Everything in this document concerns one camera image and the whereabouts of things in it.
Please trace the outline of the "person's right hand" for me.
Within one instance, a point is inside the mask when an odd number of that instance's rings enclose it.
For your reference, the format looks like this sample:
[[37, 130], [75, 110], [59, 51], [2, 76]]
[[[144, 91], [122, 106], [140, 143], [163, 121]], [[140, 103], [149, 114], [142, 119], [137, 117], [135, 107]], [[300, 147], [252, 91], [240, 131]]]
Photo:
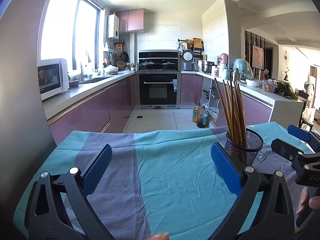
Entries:
[[319, 210], [320, 196], [309, 197], [308, 187], [304, 187], [300, 193], [296, 214], [299, 215], [307, 206], [313, 210]]

